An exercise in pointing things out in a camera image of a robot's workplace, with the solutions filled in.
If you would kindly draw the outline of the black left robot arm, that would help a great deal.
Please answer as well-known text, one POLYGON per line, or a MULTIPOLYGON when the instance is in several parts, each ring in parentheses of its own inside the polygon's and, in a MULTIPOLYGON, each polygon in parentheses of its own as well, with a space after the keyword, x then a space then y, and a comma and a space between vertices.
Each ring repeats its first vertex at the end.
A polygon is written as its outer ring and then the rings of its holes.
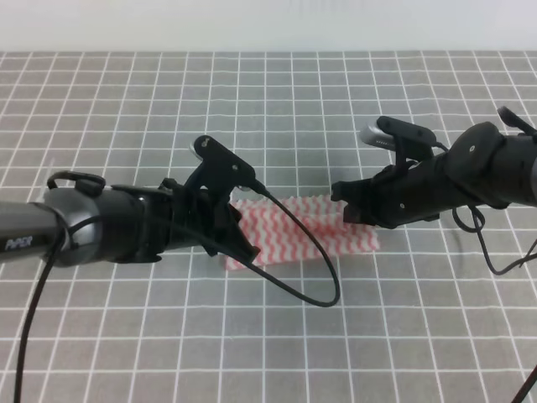
POLYGON ((1 261, 55 257, 55 266, 100 261, 152 264, 163 252, 201 246, 210 256, 252 262, 259 253, 241 213, 217 192, 165 178, 156 189, 106 186, 92 174, 60 171, 42 201, 1 204, 1 261))

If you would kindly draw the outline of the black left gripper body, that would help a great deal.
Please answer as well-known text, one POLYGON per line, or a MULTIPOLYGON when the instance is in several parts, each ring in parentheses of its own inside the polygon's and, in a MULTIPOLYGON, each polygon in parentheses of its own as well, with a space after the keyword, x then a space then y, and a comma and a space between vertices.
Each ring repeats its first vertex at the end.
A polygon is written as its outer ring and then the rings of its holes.
POLYGON ((168 246, 173 249, 201 245, 205 249, 204 243, 180 227, 205 238, 214 236, 217 233, 217 205, 229 201, 217 200, 205 189, 192 191, 172 178, 165 178, 161 189, 171 196, 168 246))

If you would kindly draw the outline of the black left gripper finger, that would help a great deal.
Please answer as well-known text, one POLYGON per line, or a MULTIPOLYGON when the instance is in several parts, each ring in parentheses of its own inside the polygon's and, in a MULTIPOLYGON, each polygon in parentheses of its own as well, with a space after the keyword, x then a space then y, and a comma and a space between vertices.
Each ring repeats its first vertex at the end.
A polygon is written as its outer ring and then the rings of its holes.
POLYGON ((237 239, 240 235, 238 222, 241 214, 228 202, 217 205, 217 237, 219 239, 237 239))
POLYGON ((220 231, 209 239, 205 249, 210 256, 223 254, 238 259, 239 263, 252 263, 259 254, 259 248, 252 245, 240 230, 220 231))

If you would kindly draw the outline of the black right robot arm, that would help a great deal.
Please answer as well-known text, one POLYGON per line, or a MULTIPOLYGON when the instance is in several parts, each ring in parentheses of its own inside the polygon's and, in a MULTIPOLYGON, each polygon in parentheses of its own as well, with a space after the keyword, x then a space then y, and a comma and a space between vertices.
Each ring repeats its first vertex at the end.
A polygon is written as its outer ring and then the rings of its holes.
POLYGON ((331 199, 345 202, 343 220, 382 228, 435 221, 458 207, 536 204, 536 130, 507 107, 498 115, 516 136, 490 122, 467 129, 446 151, 428 128, 381 116, 361 133, 364 143, 392 150, 396 161, 374 177, 338 181, 331 199))

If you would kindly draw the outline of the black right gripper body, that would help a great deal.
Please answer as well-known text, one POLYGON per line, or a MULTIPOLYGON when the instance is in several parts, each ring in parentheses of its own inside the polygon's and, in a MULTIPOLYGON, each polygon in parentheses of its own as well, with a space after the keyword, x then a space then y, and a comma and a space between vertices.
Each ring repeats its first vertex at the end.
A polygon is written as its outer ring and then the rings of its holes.
POLYGON ((445 163, 422 162, 396 174, 390 165, 370 178, 368 223, 381 228, 437 218, 445 210, 445 163))

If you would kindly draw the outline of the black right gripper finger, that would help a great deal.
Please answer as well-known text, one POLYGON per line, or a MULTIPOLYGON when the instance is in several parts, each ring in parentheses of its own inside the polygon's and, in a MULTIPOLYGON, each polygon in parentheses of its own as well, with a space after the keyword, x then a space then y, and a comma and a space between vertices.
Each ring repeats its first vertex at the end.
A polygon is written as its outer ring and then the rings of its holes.
POLYGON ((338 181, 331 185, 331 200, 347 204, 365 204, 375 197, 372 179, 338 181))
POLYGON ((343 209, 343 222, 368 226, 378 225, 378 221, 370 212, 369 207, 357 207, 351 203, 348 203, 343 209))

